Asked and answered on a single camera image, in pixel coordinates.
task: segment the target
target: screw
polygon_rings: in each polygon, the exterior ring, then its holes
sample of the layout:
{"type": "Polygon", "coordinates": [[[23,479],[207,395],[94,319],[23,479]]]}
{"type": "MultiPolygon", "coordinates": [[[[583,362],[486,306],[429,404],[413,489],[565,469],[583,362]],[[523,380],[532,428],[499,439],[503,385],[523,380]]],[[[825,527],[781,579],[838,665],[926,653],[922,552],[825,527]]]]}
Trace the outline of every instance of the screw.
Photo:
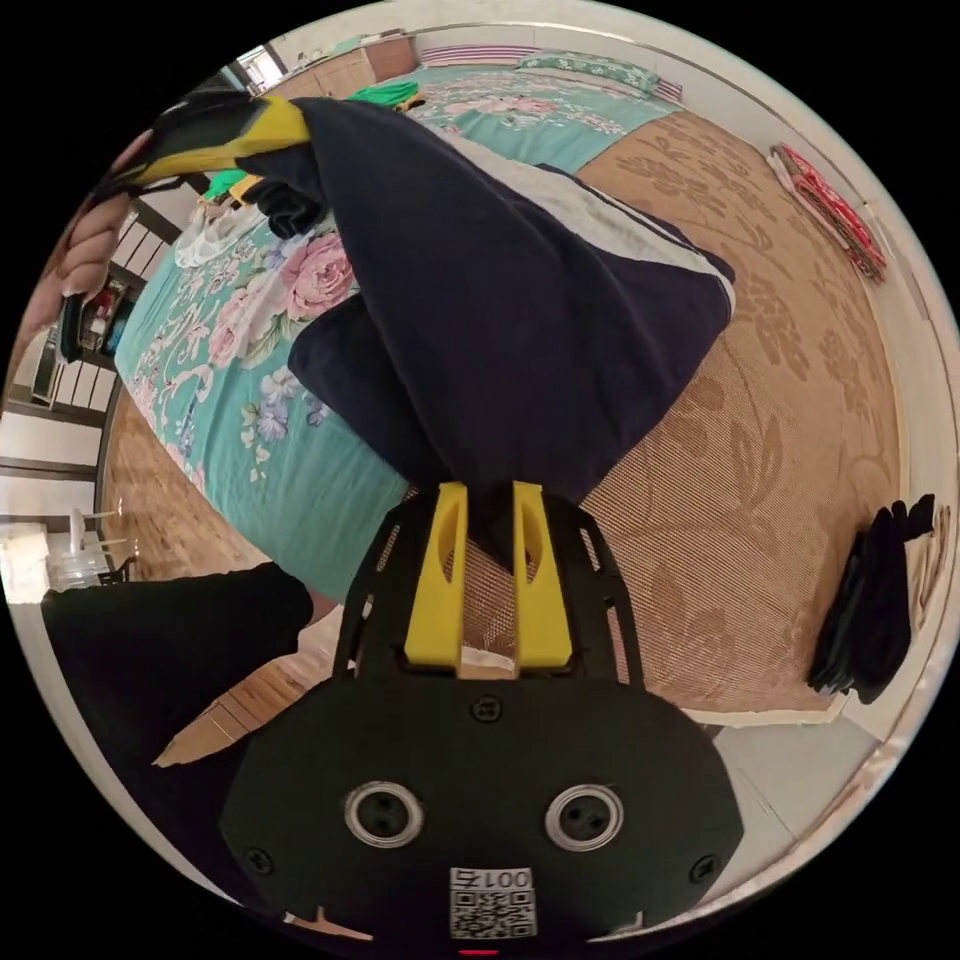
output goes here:
{"type": "Polygon", "coordinates": [[[479,720],[480,723],[495,723],[500,719],[500,714],[503,713],[503,705],[496,697],[480,697],[470,707],[470,713],[473,715],[473,719],[479,720]]]}
{"type": "Polygon", "coordinates": [[[243,856],[247,866],[261,877],[273,873],[273,861],[259,847],[251,847],[243,856]]]}
{"type": "Polygon", "coordinates": [[[690,868],[690,880],[692,883],[706,883],[716,872],[717,868],[720,866],[720,861],[712,853],[708,853],[705,857],[701,857],[691,868],[690,868]]]}

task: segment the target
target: beige patterned mat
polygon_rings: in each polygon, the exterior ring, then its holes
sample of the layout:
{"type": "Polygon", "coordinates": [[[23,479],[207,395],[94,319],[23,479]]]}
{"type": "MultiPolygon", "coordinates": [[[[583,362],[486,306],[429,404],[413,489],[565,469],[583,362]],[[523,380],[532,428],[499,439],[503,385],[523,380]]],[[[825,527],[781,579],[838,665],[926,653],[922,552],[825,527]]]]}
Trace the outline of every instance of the beige patterned mat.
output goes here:
{"type": "MultiPolygon", "coordinates": [[[[646,684],[691,711],[826,717],[804,683],[817,631],[855,529],[900,491],[861,282],[760,153],[693,114],[641,127],[580,176],[737,272],[729,329],[584,504],[633,596],[646,684]]],[[[468,647],[510,655],[510,594],[471,549],[468,647]]]]}

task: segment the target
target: floral bedsheet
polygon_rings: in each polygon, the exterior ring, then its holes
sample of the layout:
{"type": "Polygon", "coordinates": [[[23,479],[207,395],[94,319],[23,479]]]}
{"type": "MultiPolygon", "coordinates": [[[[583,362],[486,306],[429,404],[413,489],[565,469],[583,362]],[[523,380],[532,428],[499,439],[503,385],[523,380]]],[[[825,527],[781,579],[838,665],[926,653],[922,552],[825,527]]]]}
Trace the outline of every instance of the floral bedsheet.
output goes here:
{"type": "MultiPolygon", "coordinates": [[[[676,109],[497,68],[411,76],[427,96],[412,114],[421,122],[568,172],[676,109]]],[[[287,242],[261,222],[202,267],[181,270],[171,251],[116,354],[138,409],[207,500],[337,601],[407,484],[304,390],[287,361],[303,327],[356,290],[331,218],[287,242]]]]}
{"type": "Polygon", "coordinates": [[[569,80],[502,67],[426,67],[406,77],[426,102],[411,116],[482,143],[501,156],[576,173],[651,120],[680,110],[569,80]]]}
{"type": "Polygon", "coordinates": [[[287,242],[262,222],[202,267],[168,256],[116,355],[137,408],[207,500],[337,600],[407,484],[287,360],[303,326],[355,290],[332,220],[287,242]]]}

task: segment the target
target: wooden floor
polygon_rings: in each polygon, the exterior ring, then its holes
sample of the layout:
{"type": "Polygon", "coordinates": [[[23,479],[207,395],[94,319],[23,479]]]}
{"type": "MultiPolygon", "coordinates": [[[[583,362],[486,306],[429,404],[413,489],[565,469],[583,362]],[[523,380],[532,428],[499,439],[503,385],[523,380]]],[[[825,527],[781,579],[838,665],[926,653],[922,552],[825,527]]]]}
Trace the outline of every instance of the wooden floor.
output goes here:
{"type": "MultiPolygon", "coordinates": [[[[102,509],[104,539],[126,538],[138,552],[134,579],[171,580],[243,570],[266,557],[207,503],[150,432],[125,390],[110,427],[102,509]]],[[[123,556],[123,547],[114,548],[123,556]]],[[[300,652],[265,664],[179,734],[158,762],[187,763],[255,730],[329,676],[331,617],[300,637],[300,652]]]]}

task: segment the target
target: qr code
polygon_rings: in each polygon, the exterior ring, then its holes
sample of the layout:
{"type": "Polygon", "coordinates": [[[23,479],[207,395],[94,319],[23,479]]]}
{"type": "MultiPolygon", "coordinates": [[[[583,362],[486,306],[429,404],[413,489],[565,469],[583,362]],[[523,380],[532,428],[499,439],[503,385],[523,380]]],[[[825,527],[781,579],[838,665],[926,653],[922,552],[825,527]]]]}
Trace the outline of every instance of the qr code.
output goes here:
{"type": "Polygon", "coordinates": [[[532,890],[450,892],[450,936],[454,940],[512,940],[536,933],[532,890]]]}
{"type": "Polygon", "coordinates": [[[450,936],[454,940],[536,935],[536,894],[529,870],[451,870],[450,936]]]}

